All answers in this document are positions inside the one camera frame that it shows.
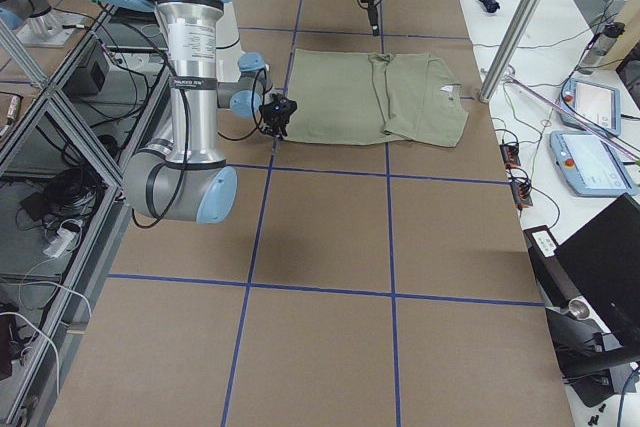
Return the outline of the third robot arm grey blue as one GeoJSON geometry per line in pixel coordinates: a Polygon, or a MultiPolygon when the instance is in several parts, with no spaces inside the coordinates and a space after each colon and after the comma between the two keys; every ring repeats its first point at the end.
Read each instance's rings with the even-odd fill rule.
{"type": "Polygon", "coordinates": [[[82,14],[57,12],[48,0],[1,0],[1,20],[29,47],[62,47],[86,27],[82,14]]]}

